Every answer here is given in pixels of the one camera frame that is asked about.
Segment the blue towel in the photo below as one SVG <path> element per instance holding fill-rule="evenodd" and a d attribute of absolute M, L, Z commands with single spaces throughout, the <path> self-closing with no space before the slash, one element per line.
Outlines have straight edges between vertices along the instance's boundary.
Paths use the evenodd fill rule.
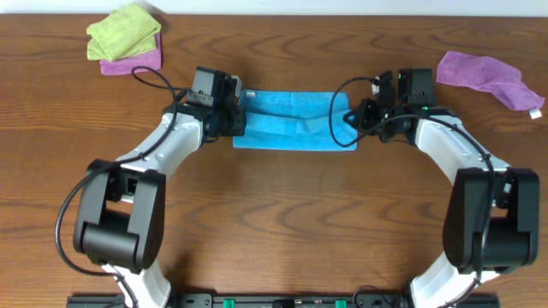
<path fill-rule="evenodd" d="M 235 148 L 290 151 L 352 151 L 343 148 L 329 132 L 329 104 L 333 92 L 276 92 L 243 90 L 239 105 L 246 107 L 243 137 L 234 137 Z M 349 112 L 348 95 L 339 93 L 333 105 L 333 131 L 343 143 L 357 132 L 343 121 Z"/>

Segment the towel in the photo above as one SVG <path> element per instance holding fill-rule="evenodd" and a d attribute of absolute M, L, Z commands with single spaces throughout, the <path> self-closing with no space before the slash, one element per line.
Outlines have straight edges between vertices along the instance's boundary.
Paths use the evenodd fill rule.
<path fill-rule="evenodd" d="M 519 69 L 490 56 L 447 51 L 438 64 L 436 81 L 490 92 L 511 110 L 535 111 L 545 101 L 521 81 Z"/>
<path fill-rule="evenodd" d="M 160 41 L 160 33 L 156 34 L 156 46 L 155 50 L 148 51 L 138 56 L 128 56 L 126 58 L 108 62 L 101 60 L 101 74 L 103 75 L 120 75 L 131 74 L 131 69 L 144 65 L 149 68 L 160 69 L 162 67 L 162 45 Z M 137 69 L 135 73 L 146 72 L 145 69 Z"/>
<path fill-rule="evenodd" d="M 332 92 L 274 92 L 243 90 L 238 104 L 246 108 L 243 137 L 234 137 L 235 148 L 288 151 L 352 151 L 331 138 L 328 112 Z M 339 93 L 333 104 L 333 130 L 341 142 L 357 137 L 343 121 L 349 112 L 348 96 Z"/>
<path fill-rule="evenodd" d="M 154 50 L 154 35 L 160 27 L 139 4 L 129 4 L 87 28 L 87 34 L 92 36 L 87 44 L 87 59 L 112 62 Z"/>

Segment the green cloth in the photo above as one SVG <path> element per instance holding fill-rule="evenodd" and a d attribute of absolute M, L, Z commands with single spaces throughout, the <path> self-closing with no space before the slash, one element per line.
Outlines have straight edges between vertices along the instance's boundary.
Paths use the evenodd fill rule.
<path fill-rule="evenodd" d="M 87 28 L 87 60 L 114 61 L 156 49 L 154 35 L 160 24 L 139 4 L 113 11 L 107 18 Z"/>

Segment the white backdrop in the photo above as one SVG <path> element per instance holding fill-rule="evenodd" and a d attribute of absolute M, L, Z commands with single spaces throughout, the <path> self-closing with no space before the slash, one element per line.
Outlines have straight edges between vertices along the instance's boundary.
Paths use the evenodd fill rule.
<path fill-rule="evenodd" d="M 132 0 L 0 0 L 0 13 L 108 13 Z M 138 0 L 171 14 L 548 16 L 548 0 Z"/>

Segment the purple towel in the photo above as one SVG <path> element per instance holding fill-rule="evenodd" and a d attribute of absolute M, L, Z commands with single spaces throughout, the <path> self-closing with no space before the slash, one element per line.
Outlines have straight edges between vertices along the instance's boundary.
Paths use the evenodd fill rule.
<path fill-rule="evenodd" d="M 545 99 L 527 89 L 517 68 L 490 56 L 447 51 L 438 64 L 437 82 L 491 92 L 511 110 L 535 110 Z"/>
<path fill-rule="evenodd" d="M 160 42 L 160 33 L 156 34 L 156 49 L 148 51 L 137 56 L 128 56 L 126 58 L 108 62 L 101 60 L 101 74 L 119 75 L 131 74 L 131 69 L 144 65 L 149 68 L 160 69 L 162 67 L 162 45 Z M 137 69 L 135 73 L 145 72 L 144 69 Z"/>

